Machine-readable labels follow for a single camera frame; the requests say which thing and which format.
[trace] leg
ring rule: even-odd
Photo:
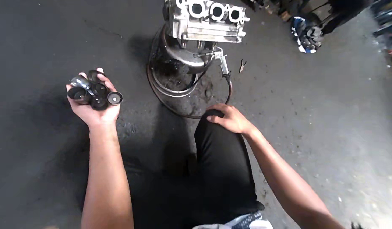
[[[208,207],[214,210],[222,208],[221,221],[211,223],[225,223],[264,206],[256,201],[251,165],[242,136],[210,123],[206,119],[209,115],[223,117],[220,111],[209,110],[196,128],[199,178]]]

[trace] knee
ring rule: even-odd
[[[212,110],[207,110],[207,111],[204,113],[204,115],[202,116],[202,119],[205,119],[207,116],[212,116],[212,115],[218,116],[218,117],[220,117],[220,118],[224,117],[223,112],[221,112],[221,111],[219,111],[219,110],[212,109]]]

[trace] intake port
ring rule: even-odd
[[[221,3],[213,3],[210,6],[210,17],[214,21],[220,21],[224,17],[225,8]]]

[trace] metal cup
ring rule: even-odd
[[[90,103],[92,96],[83,87],[72,87],[67,95],[78,104],[87,105]]]

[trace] aluminum engine part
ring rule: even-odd
[[[187,40],[240,43],[245,36],[246,9],[210,0],[165,0],[168,34],[182,48]]]

